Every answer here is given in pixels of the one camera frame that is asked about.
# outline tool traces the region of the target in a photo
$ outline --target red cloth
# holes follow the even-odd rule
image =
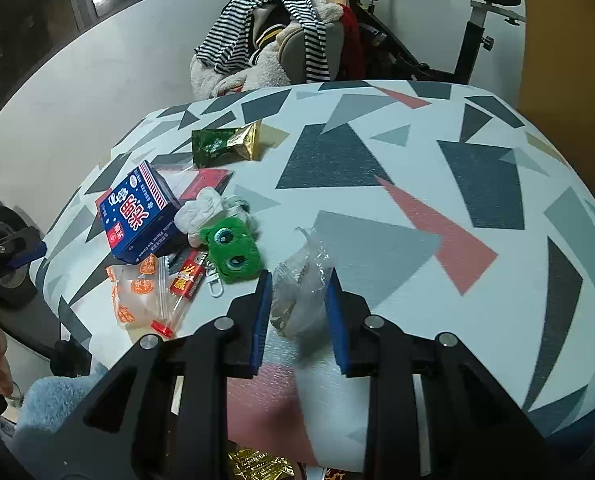
[[[340,18],[344,26],[344,45],[341,49],[340,71],[337,81],[356,81],[367,76],[367,65],[359,37],[359,24],[350,7],[342,6],[344,14]]]

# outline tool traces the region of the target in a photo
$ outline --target blue fuzzy fabric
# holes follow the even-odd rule
[[[45,377],[36,381],[27,391],[10,450],[36,478],[44,476],[42,464],[38,460],[38,450],[49,445],[53,433],[102,375],[103,367],[98,367],[95,374],[75,379]]]

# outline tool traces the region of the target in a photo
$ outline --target cartoon eye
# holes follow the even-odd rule
[[[246,256],[234,256],[226,260],[226,267],[231,270],[240,270],[244,267],[246,262]]]
[[[232,231],[222,227],[218,232],[215,233],[213,238],[215,239],[215,243],[229,244],[233,239]]]

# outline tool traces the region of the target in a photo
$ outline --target black and white striped clothing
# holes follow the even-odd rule
[[[196,49],[197,59],[220,74],[248,66],[248,34],[252,12],[271,0],[231,0]],[[326,59],[326,28],[313,8],[313,0],[282,0],[291,17],[305,33],[306,82],[330,80]]]

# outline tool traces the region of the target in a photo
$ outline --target silver screw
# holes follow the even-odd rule
[[[139,346],[141,346],[144,350],[150,350],[151,348],[155,348],[160,342],[160,338],[153,334],[147,334],[143,338],[139,340]]]
[[[439,335],[438,340],[440,345],[442,346],[455,346],[457,345],[457,343],[459,343],[459,339],[457,338],[457,336],[450,332],[442,332]]]
[[[234,324],[235,322],[228,316],[218,317],[213,323],[218,330],[229,330]]]
[[[382,328],[384,326],[384,318],[381,316],[367,316],[364,324],[369,328]]]

